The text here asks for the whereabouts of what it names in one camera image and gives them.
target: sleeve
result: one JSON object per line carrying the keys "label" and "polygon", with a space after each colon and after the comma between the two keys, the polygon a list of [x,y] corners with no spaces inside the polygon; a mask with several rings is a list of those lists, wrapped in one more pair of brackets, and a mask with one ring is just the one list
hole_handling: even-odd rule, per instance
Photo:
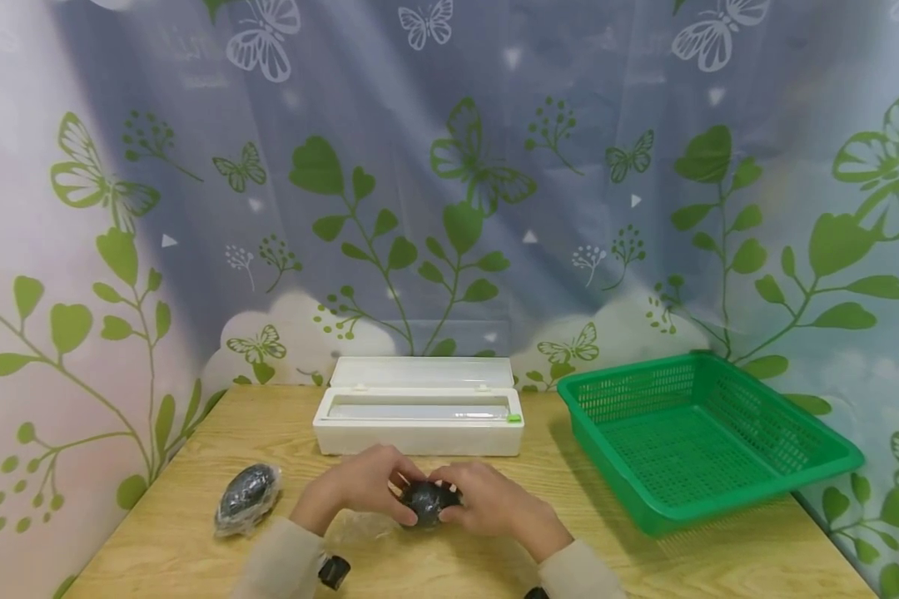
{"label": "sleeve", "polygon": [[540,563],[539,579],[550,599],[626,599],[618,576],[580,540]]}
{"label": "sleeve", "polygon": [[323,538],[285,517],[273,517],[230,599],[312,599],[323,555]]}

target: hand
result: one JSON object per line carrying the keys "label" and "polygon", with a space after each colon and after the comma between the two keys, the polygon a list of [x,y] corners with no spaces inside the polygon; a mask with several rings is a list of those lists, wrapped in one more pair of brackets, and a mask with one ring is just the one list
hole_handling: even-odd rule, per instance
{"label": "hand", "polygon": [[512,537],[537,563],[574,541],[556,512],[498,469],[483,462],[454,462],[436,468],[430,480],[456,485],[463,505],[440,512],[440,521],[474,535]]}
{"label": "hand", "polygon": [[404,489],[407,480],[425,480],[413,462],[393,446],[375,445],[319,475],[306,485],[290,520],[323,536],[332,518],[346,508],[377,512],[412,526],[416,513],[395,496],[389,484]]}

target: green mesh basket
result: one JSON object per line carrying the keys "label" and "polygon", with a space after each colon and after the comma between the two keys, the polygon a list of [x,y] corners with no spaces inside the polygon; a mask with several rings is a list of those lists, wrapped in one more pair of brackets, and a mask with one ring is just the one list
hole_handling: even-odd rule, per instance
{"label": "green mesh basket", "polygon": [[647,535],[863,465],[842,435],[710,353],[559,381],[576,440]]}

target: wooden table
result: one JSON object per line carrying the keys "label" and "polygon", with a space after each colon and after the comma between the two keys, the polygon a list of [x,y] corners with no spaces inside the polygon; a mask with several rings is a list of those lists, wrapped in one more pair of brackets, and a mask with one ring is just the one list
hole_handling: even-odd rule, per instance
{"label": "wooden table", "polygon": [[[310,425],[322,389],[236,386],[129,513],[67,599],[227,597],[252,538],[217,541],[212,513],[230,479],[255,462],[283,468],[286,515],[305,482],[338,458],[319,454]],[[576,445],[554,394],[523,396],[519,458],[489,461],[551,502],[639,597],[873,598],[865,582],[790,497],[654,541],[634,527]],[[444,460],[419,458],[429,472]],[[538,584],[523,549],[457,530],[413,533],[344,512],[327,534],[353,566],[318,597],[520,599]]]}

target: person's left hand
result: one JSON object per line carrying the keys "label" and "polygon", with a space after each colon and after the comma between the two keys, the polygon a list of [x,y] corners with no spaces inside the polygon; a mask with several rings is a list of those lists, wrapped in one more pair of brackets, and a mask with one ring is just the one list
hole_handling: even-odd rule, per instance
{"label": "person's left hand", "polygon": [[426,475],[393,446],[375,445],[319,475],[306,485],[290,520],[323,536],[332,518],[346,508],[354,512],[377,512],[412,526],[416,513],[395,496],[389,484],[403,490],[410,480]]}

